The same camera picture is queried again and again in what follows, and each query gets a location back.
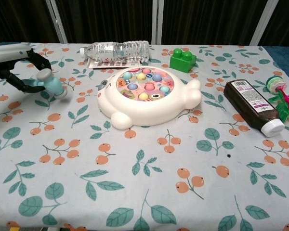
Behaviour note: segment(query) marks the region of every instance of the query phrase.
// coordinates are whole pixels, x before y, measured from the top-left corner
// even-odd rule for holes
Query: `brown bottle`
[[[285,128],[278,111],[246,80],[228,82],[223,92],[249,126],[265,136],[275,136]]]

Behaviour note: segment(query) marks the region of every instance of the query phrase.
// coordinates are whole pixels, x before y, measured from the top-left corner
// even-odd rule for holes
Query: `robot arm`
[[[0,78],[6,79],[8,83],[18,90],[27,93],[36,93],[45,90],[43,86],[25,85],[22,80],[16,77],[10,70],[14,69],[15,63],[21,60],[28,60],[38,70],[45,68],[52,69],[50,62],[35,53],[29,45],[11,44],[0,46]]]

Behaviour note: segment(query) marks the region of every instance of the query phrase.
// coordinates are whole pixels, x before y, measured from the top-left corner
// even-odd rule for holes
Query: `black curtain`
[[[56,0],[70,43],[125,42],[152,36],[152,0]]]
[[[162,44],[249,45],[266,2],[165,0]]]
[[[289,0],[278,1],[259,45],[289,46]]]
[[[0,0],[0,42],[59,42],[45,0]]]

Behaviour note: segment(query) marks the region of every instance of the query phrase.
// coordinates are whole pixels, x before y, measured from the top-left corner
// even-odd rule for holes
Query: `tablecloth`
[[[79,48],[31,43],[68,95],[22,93],[0,80],[0,226],[72,230],[289,230],[289,119],[266,138],[223,95],[246,79],[265,97],[274,75],[288,84],[263,47],[153,45],[143,65],[184,83],[201,82],[202,102],[174,120],[117,130],[97,105],[97,88],[118,69],[88,69]],[[175,48],[197,64],[169,68]],[[12,71],[35,79],[33,64]]]

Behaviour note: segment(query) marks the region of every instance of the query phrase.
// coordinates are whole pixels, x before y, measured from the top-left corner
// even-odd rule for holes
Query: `green toy brick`
[[[196,58],[190,51],[182,52],[180,48],[176,48],[170,57],[170,68],[188,73],[195,65]]]

